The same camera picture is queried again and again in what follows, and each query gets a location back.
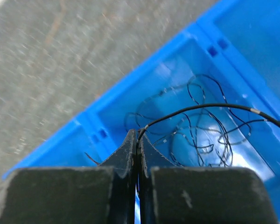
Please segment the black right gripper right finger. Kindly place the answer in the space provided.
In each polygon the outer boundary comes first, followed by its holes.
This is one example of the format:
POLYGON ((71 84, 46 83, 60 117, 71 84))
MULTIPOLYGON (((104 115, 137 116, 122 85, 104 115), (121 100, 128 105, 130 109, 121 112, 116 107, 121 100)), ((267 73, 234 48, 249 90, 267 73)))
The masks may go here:
POLYGON ((176 167, 145 134, 137 140, 143 224, 276 224, 258 175, 242 167, 176 167))

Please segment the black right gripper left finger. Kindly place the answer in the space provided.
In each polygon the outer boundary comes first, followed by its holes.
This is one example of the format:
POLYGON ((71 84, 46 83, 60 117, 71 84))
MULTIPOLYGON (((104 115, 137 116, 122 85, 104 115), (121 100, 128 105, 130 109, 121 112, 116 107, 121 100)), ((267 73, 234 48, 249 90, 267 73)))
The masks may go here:
POLYGON ((96 167, 19 168, 0 189, 0 224, 132 224, 136 131, 96 167))

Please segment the blue plastic bin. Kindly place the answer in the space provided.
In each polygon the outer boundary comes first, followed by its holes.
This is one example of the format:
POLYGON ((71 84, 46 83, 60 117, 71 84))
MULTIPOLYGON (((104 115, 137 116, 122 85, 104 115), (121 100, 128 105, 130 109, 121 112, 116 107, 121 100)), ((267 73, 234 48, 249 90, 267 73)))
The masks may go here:
MULTIPOLYGON (((94 166, 129 129, 188 106, 230 103, 280 121, 280 0, 222 0, 16 165, 94 166)), ((176 165, 241 166, 265 183, 280 221, 280 129, 213 107, 146 132, 176 165)))

